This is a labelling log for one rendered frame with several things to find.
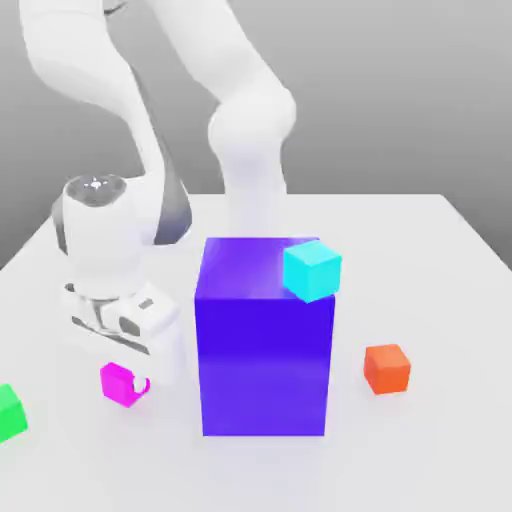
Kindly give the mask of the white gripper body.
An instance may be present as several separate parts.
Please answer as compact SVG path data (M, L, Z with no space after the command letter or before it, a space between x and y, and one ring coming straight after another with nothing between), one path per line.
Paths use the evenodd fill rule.
M104 363L116 363L137 378L148 378L152 384L171 386L185 366L179 319L147 341L134 341L116 335L104 336L72 317L70 342L98 355Z

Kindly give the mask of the small magenta cube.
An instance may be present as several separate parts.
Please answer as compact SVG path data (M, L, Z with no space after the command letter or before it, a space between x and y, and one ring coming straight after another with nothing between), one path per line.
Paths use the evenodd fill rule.
M101 368L100 379L103 395L125 408L132 407L151 387L150 380L146 378L143 390L136 391L133 372L113 362Z

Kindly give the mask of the small green cube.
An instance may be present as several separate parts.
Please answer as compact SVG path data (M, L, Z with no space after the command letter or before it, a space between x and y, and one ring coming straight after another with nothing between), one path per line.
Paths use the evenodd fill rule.
M22 402L9 384L0 385L0 443L28 428Z

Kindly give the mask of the small cyan cube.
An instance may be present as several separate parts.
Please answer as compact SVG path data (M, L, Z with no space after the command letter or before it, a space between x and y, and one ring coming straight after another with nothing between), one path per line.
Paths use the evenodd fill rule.
M305 303L335 295L340 289L342 256L320 240L286 248L283 286Z

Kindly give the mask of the small orange cube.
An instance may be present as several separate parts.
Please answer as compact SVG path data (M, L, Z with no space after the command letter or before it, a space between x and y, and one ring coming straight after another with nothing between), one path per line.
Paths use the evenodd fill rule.
M363 374L376 395L405 392L410 372L411 363L398 344L366 348Z

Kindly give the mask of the large purple box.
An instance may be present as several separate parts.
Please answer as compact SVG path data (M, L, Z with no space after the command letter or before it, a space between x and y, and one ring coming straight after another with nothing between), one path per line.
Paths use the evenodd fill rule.
M325 432L336 299L283 285L301 239L209 237L194 297L206 436Z

